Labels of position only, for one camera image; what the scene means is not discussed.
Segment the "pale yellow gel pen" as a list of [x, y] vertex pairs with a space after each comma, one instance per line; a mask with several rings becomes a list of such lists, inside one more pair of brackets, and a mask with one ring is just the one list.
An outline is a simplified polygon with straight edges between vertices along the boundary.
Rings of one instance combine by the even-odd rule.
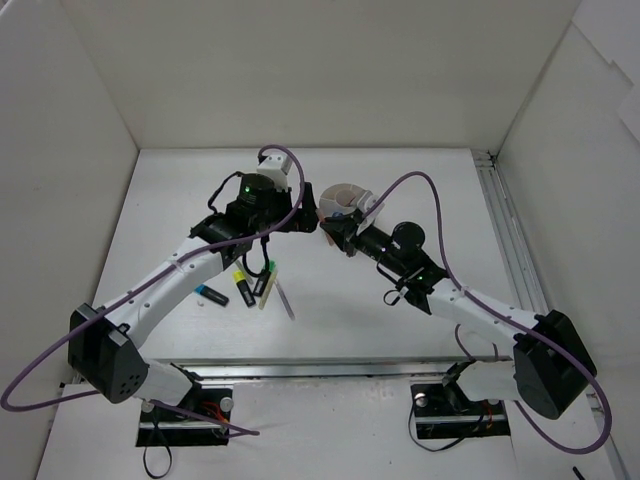
[[271, 290], [273, 288], [273, 285], [274, 285], [274, 283], [276, 281], [276, 278], [277, 278], [277, 272], [276, 271], [272, 271], [272, 272], [269, 273], [268, 279], [264, 282], [264, 290], [263, 290], [263, 292], [261, 294], [260, 302], [258, 304], [258, 308], [260, 310], [263, 310], [265, 308], [266, 303], [267, 303], [267, 301], [269, 299]]

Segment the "purple gel pen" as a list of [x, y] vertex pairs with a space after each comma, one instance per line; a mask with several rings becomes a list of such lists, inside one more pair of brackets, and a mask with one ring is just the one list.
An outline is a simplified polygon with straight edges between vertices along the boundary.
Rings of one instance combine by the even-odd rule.
[[291, 306], [291, 304], [290, 304], [290, 302], [289, 302], [289, 300], [288, 300], [288, 298], [286, 296], [286, 293], [285, 293], [281, 283], [279, 281], [276, 281], [275, 282], [275, 286], [276, 286], [276, 289], [278, 291], [278, 294], [279, 294], [279, 297], [281, 299], [281, 302], [283, 304], [283, 307], [284, 307], [284, 309], [285, 309], [285, 311], [287, 313], [287, 316], [289, 317], [289, 319], [291, 321], [294, 321], [296, 319], [295, 313], [294, 313], [294, 311], [292, 309], [292, 306]]

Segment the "orange gel pen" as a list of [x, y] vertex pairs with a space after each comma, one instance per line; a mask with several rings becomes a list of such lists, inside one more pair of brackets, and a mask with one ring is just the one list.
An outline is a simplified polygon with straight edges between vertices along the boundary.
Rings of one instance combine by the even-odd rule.
[[334, 246], [335, 242], [333, 240], [333, 238], [331, 237], [331, 235], [325, 230], [325, 224], [327, 222], [328, 219], [331, 218], [330, 215], [327, 215], [320, 207], [317, 208], [316, 210], [316, 215], [318, 217], [318, 222], [319, 222], [319, 228], [322, 230], [323, 235], [325, 236], [328, 244], [330, 246]]

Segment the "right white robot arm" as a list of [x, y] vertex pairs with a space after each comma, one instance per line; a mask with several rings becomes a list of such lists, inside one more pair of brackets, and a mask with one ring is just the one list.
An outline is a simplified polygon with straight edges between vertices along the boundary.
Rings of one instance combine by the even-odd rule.
[[559, 418], [596, 376], [596, 366], [565, 314], [521, 310], [457, 286], [424, 251], [425, 233], [419, 225], [401, 222], [386, 233], [366, 226], [362, 215], [353, 212], [325, 219], [320, 227], [347, 256], [361, 253], [372, 259], [401, 299], [495, 344], [513, 361], [511, 371], [501, 376], [508, 392], [537, 414]]

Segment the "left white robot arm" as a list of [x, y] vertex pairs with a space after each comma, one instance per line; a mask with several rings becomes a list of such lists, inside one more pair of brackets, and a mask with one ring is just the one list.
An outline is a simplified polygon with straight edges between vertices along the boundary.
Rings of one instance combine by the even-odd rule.
[[229, 269], [272, 232], [311, 233], [318, 224], [312, 185], [302, 185], [300, 203], [288, 188], [259, 173], [242, 177], [237, 198], [223, 212], [196, 224], [187, 239], [132, 292], [98, 309], [78, 307], [70, 327], [80, 332], [68, 346], [68, 362], [109, 402], [135, 397], [156, 400], [175, 418], [199, 409], [197, 375], [144, 358], [151, 332], [196, 288]]

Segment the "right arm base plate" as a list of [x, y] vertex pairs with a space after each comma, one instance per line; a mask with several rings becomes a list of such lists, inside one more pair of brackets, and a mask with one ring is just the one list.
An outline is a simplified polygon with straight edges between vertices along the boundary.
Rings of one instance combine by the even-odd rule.
[[410, 385], [409, 425], [420, 441], [445, 444], [471, 438], [508, 437], [511, 430], [502, 402], [471, 401], [440, 383]]

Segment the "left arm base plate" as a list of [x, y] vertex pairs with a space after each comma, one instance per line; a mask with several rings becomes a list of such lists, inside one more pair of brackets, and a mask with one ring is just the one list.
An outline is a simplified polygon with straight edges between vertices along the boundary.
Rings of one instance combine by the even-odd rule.
[[[206, 387], [191, 406], [184, 409], [219, 422], [230, 421], [234, 407], [229, 386]], [[143, 405], [139, 415], [136, 446], [204, 447], [226, 446], [230, 430], [182, 413], [157, 406]]]

